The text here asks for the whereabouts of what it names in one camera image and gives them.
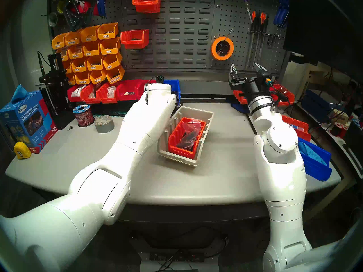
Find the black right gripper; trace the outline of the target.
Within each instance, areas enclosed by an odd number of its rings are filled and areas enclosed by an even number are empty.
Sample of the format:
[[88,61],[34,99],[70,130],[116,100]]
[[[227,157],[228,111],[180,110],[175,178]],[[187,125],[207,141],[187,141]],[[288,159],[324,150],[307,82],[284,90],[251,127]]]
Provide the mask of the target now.
[[[262,65],[259,65],[257,63],[253,63],[253,67],[256,72],[259,72],[261,70],[263,72],[267,72],[267,70]],[[257,77],[239,77],[234,64],[232,64],[230,68],[228,83],[231,90],[242,91],[242,94],[247,99],[247,101],[252,101],[259,96]]]

